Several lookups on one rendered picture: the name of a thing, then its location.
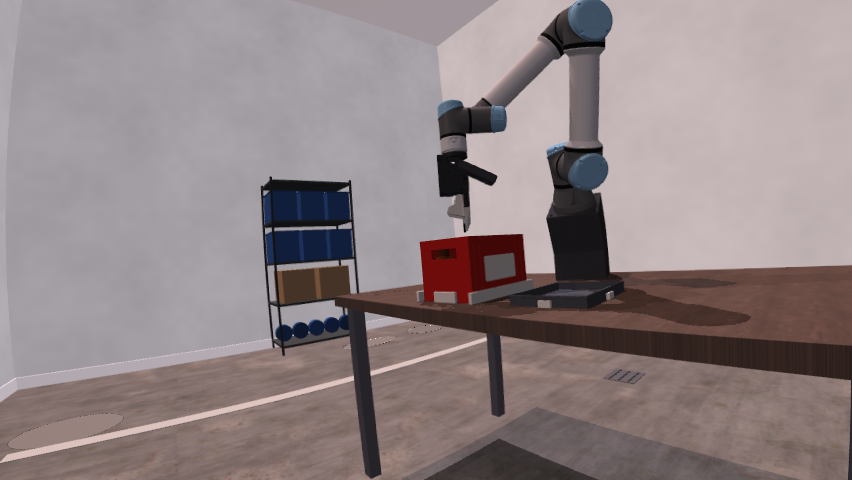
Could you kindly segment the red crate with dividers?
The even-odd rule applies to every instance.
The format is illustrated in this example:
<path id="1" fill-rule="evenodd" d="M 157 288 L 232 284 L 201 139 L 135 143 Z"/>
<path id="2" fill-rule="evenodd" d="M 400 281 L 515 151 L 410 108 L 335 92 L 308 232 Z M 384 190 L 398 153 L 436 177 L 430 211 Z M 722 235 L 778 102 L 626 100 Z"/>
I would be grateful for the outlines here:
<path id="1" fill-rule="evenodd" d="M 441 249 L 454 259 L 435 260 Z M 423 241 L 420 250 L 425 301 L 441 291 L 457 292 L 457 303 L 469 303 L 468 293 L 527 280 L 517 234 Z"/>

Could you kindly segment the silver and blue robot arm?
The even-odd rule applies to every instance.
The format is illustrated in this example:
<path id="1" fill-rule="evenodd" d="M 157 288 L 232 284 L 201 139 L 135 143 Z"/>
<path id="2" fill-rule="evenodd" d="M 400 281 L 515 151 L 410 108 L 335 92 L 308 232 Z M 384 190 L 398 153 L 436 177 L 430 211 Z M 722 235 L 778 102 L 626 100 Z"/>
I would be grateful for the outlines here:
<path id="1" fill-rule="evenodd" d="M 600 54 L 605 50 L 613 18 L 601 0 L 579 0 L 556 17 L 537 43 L 474 107 L 464 108 L 454 99 L 440 103 L 438 122 L 441 154 L 467 152 L 466 134 L 503 132 L 507 125 L 505 108 L 554 59 L 566 54 L 569 140 L 549 147 L 546 153 L 554 185 L 554 211 L 570 214 L 595 204 L 592 190 L 608 175 L 603 144 L 598 140 L 599 76 Z"/>

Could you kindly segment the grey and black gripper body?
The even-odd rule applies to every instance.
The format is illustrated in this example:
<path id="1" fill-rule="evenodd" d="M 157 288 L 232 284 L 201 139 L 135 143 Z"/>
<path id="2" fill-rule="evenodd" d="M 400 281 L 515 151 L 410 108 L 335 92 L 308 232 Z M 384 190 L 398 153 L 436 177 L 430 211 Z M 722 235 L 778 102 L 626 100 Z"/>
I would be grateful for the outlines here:
<path id="1" fill-rule="evenodd" d="M 460 160 L 465 159 L 467 159 L 467 152 L 465 151 L 450 151 L 443 155 L 437 155 L 440 197 L 453 197 L 458 194 L 462 194 L 462 185 L 464 185 L 464 180 L 468 180 L 469 185 L 468 172 L 458 168 Z M 453 164 L 451 160 L 455 163 Z M 447 183 L 448 188 L 446 188 Z"/>

